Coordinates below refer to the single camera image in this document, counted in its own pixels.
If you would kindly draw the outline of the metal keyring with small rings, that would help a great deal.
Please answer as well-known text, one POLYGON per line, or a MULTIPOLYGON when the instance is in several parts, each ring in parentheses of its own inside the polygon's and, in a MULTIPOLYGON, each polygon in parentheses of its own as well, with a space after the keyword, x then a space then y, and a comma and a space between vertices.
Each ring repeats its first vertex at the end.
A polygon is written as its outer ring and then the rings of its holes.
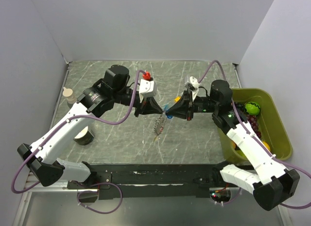
POLYGON ((153 142, 155 142, 157 138, 159 137, 159 135, 162 134, 164 127, 166 125, 166 121, 167 121, 166 111, 163 111, 162 114, 155 121, 155 125, 154 125, 155 137, 153 139, 153 142))

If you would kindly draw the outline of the yellow key tag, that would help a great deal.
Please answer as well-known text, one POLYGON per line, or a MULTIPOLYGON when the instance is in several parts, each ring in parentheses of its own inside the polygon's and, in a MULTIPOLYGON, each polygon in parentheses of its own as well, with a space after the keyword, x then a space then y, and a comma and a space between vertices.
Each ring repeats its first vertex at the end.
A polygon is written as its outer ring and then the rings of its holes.
POLYGON ((177 97, 174 99, 174 101, 175 101, 175 102, 178 102, 180 99, 181 99, 181 97, 180 97, 180 96, 177 96, 177 97))

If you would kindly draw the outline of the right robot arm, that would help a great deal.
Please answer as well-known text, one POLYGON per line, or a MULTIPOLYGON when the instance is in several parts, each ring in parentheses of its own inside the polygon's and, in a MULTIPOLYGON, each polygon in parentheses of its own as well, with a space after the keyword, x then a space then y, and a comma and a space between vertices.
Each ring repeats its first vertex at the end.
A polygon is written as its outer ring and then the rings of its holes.
POLYGON ((234 184, 251 193, 264 209, 271 210, 292 197, 299 173, 288 170, 266 149, 243 113, 232 102, 232 89, 225 80, 215 80, 210 94, 199 97, 199 83, 186 83, 181 98, 166 111, 166 115, 191 121, 194 113, 211 113, 216 126, 241 149, 256 171, 252 174, 226 161, 214 169, 212 181, 217 186, 234 184))

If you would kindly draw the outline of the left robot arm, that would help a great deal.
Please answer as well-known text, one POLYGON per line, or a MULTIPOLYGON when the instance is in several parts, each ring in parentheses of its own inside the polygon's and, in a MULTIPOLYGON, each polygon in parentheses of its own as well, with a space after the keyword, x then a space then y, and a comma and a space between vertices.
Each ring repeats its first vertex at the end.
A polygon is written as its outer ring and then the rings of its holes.
POLYGON ((96 173, 86 162, 69 162, 59 158, 63 150, 87 126, 94 121, 106 123, 101 116, 111 110, 114 104, 134 107, 135 115, 161 114, 162 108, 156 103, 156 83, 147 71, 136 73, 134 87, 127 83, 129 69, 121 65, 112 65, 104 77, 92 87, 83 91, 69 112, 42 138, 31 145, 22 144, 17 152, 44 187, 58 180, 77 181, 85 188, 91 188, 96 182, 96 173))

